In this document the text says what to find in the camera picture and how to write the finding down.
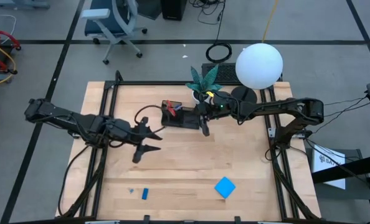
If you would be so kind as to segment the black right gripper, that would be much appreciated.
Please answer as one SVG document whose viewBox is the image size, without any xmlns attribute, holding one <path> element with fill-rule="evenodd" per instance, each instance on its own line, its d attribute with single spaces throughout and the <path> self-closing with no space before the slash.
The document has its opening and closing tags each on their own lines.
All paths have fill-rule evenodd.
<svg viewBox="0 0 370 224">
<path fill-rule="evenodd" d="M 230 116 L 235 110 L 233 97 L 224 91 L 207 91 L 210 97 L 208 102 L 202 101 L 196 106 L 196 114 L 199 117 L 199 126 L 204 136 L 209 136 L 210 131 L 207 122 Z"/>
</svg>

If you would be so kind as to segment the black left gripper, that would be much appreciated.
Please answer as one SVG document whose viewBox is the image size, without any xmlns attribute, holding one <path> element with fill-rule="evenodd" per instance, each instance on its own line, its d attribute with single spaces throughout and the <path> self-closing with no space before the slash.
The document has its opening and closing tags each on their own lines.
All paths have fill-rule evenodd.
<svg viewBox="0 0 370 224">
<path fill-rule="evenodd" d="M 133 128 L 134 136 L 131 138 L 136 144 L 136 151 L 133 154 L 132 162 L 137 164 L 140 162 L 143 154 L 151 151 L 158 151 L 161 148 L 155 146 L 149 146 L 143 144 L 145 138 L 150 138 L 154 140 L 162 140 L 162 137 L 158 136 L 154 131 L 152 131 L 146 124 L 148 123 L 148 118 L 143 117 L 141 121 Z"/>
</svg>

